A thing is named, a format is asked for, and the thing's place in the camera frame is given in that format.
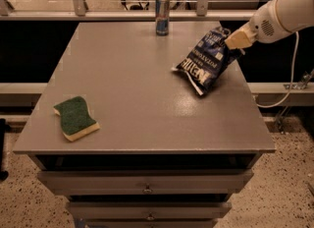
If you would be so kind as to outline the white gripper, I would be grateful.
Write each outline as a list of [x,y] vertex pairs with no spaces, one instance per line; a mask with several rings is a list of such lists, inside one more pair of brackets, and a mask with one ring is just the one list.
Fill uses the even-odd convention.
[[273,43],[289,36],[279,21],[276,1],[269,1],[261,6],[249,21],[248,29],[237,29],[226,40],[229,49],[250,47],[253,40],[261,43]]

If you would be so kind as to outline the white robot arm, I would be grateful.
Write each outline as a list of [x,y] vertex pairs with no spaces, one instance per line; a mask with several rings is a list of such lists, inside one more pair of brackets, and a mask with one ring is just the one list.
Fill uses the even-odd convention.
[[313,26],[314,0],[271,0],[225,42],[230,49],[243,49],[255,41],[273,43]]

